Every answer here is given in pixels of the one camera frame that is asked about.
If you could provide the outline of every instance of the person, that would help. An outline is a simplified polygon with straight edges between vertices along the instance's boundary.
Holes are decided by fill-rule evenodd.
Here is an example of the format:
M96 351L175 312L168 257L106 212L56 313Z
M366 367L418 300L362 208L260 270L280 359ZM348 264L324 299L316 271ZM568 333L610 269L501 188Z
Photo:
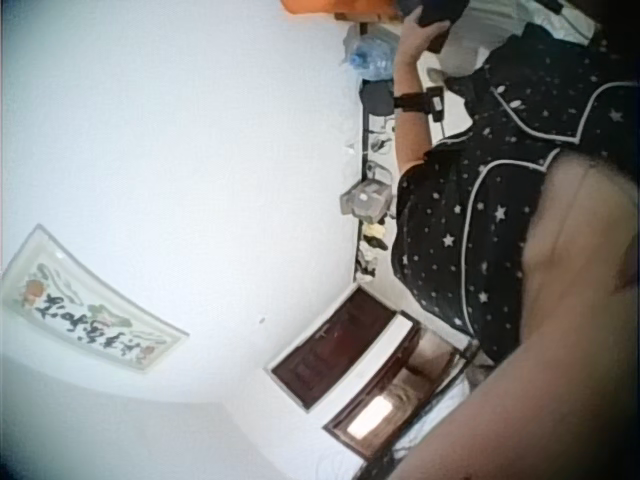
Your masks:
M403 26L396 97L422 92L417 61L449 27L420 28L419 14ZM637 417L634 63L604 39L528 25L446 85L467 131L434 146L425 113L396 111L392 264L497 368L391 478L595 478Z

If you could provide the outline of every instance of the skin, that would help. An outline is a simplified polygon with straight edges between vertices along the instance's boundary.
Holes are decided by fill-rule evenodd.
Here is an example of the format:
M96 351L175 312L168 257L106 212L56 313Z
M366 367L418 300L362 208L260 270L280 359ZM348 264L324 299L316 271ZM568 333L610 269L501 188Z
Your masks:
M396 95L421 91L416 61L443 28L419 28L418 15L404 26ZM425 115L396 115L404 172L431 138ZM523 253L522 345L392 480L611 478L600 469L637 419L637 230L633 184L576 154L556 161Z

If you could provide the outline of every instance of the water bottle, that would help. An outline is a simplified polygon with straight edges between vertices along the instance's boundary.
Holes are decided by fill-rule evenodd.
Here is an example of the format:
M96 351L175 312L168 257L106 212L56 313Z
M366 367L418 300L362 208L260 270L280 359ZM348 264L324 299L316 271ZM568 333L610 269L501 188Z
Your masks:
M351 45L348 61L365 80L391 80L395 54L395 46L373 35L364 35Z

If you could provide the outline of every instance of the wooden door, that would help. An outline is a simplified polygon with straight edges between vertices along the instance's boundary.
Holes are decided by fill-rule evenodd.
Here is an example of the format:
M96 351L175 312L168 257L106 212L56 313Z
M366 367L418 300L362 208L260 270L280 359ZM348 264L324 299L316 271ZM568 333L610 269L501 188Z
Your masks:
M357 289L272 373L308 410L349 371L394 316L395 312Z

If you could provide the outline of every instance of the picture frame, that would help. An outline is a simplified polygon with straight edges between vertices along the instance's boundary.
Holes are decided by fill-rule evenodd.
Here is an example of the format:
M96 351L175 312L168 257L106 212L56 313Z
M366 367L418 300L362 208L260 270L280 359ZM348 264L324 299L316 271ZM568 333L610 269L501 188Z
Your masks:
M157 366L189 337L98 278L42 225L4 272L0 302L79 353L138 373Z

